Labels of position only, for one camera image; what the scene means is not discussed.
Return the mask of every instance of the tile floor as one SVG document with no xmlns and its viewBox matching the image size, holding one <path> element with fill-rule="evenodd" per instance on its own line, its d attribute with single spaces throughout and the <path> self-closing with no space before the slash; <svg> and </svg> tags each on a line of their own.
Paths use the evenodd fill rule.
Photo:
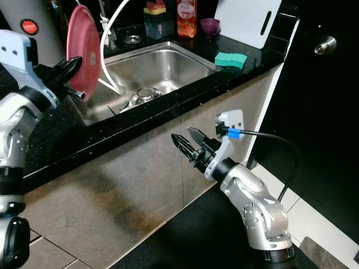
<svg viewBox="0 0 359 269">
<path fill-rule="evenodd" d="M 279 196 L 284 186 L 279 179 L 260 164 L 257 164 L 252 169 L 252 172 L 264 181 L 272 196 Z M 346 236 L 345 233 L 340 231 L 291 189 L 288 189 L 285 193 L 282 204 L 288 212 L 289 230 L 296 246 L 299 247 L 307 236 L 350 269 L 359 269 L 359 264 L 354 261 L 359 245 Z"/>
</svg>

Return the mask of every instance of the sink basin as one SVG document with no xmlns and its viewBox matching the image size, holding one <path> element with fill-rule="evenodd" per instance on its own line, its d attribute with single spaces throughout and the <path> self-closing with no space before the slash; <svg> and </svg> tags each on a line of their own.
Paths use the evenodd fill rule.
<svg viewBox="0 0 359 269">
<path fill-rule="evenodd" d="M 105 64 L 123 94 L 99 82 L 87 103 L 72 100 L 87 126 L 137 106 L 131 106 L 130 98 L 140 89 L 155 88 L 160 92 L 156 96 L 161 98 L 222 69 L 172 42 L 116 55 L 105 59 Z M 103 72 L 100 78 L 108 82 Z"/>
</svg>

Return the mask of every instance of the black door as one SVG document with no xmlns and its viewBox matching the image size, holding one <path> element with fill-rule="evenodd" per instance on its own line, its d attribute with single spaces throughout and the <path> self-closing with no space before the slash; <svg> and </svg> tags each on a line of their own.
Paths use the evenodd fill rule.
<svg viewBox="0 0 359 269">
<path fill-rule="evenodd" d="M 301 2 L 299 8 L 301 22 L 261 131 L 298 146 L 300 171 L 290 188 L 359 243 L 358 23 L 348 1 Z M 321 54 L 318 45 L 329 37 L 336 48 Z M 287 179 L 292 159 L 285 147 L 257 139 L 253 153 L 280 180 Z"/>
</svg>

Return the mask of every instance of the red bottle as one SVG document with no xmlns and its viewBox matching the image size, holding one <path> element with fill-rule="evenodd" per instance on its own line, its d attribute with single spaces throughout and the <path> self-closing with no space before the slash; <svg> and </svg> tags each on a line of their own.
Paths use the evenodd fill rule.
<svg viewBox="0 0 359 269">
<path fill-rule="evenodd" d="M 196 36 L 197 0 L 177 0 L 177 32 L 182 38 Z"/>
</svg>

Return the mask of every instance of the door handle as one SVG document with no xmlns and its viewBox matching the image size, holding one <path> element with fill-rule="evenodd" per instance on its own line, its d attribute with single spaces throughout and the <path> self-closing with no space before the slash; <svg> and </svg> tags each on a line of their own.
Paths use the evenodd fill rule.
<svg viewBox="0 0 359 269">
<path fill-rule="evenodd" d="M 314 52 L 318 55 L 328 55 L 332 53 L 337 47 L 337 41 L 334 37 L 329 36 L 314 48 Z"/>
</svg>

